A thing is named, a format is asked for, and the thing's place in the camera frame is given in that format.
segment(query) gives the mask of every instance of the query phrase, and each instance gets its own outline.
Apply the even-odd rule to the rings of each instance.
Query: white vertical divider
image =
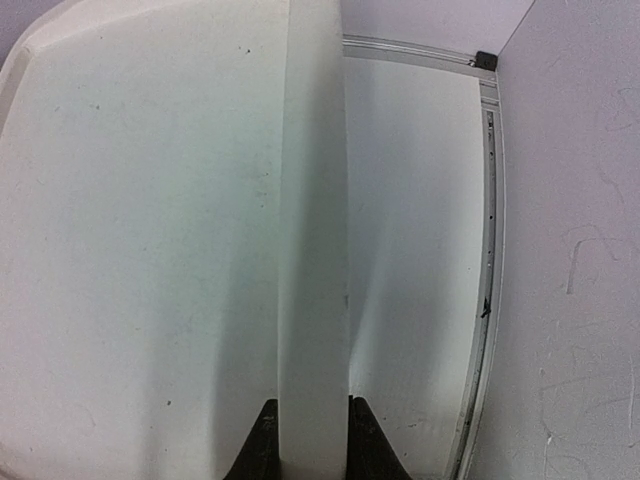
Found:
[[[286,480],[341,479],[348,423],[347,154],[340,4],[291,0],[278,319]]]

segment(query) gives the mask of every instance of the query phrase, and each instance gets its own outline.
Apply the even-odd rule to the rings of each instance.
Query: white surface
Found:
[[[342,0],[344,32],[498,54],[533,0]]]
[[[351,389],[403,464],[442,476],[460,414],[483,232],[478,80],[346,59]]]
[[[338,0],[291,0],[278,310],[285,479],[341,480],[347,464],[347,146]]]
[[[500,62],[503,304],[470,478],[640,475],[638,2],[538,0]]]
[[[14,57],[0,465],[220,478],[276,395],[288,7],[107,3],[127,2],[70,8]]]
[[[65,10],[80,33],[2,71],[0,465],[221,478],[277,394],[286,4],[95,5],[105,24]],[[477,300],[478,83],[348,62],[353,391],[439,474]]]

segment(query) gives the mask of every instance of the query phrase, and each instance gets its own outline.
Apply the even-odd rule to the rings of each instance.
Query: white plastic panel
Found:
[[[221,478],[277,394],[286,5],[119,5],[53,12],[2,73],[0,472]],[[346,74],[352,390],[439,476],[477,302],[478,81]]]
[[[220,478],[277,393],[287,3],[62,7],[3,70],[0,469]]]
[[[467,378],[481,267],[478,80],[346,60],[351,389],[414,475],[441,477]]]

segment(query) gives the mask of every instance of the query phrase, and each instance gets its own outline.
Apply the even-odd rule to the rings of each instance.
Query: black corner bracket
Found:
[[[498,68],[498,56],[493,53],[478,52],[476,53],[475,67],[495,72]]]

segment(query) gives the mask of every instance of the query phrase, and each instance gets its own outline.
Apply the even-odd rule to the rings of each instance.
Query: scratched wall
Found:
[[[640,477],[638,1],[538,0],[502,57],[507,228],[470,478]]]

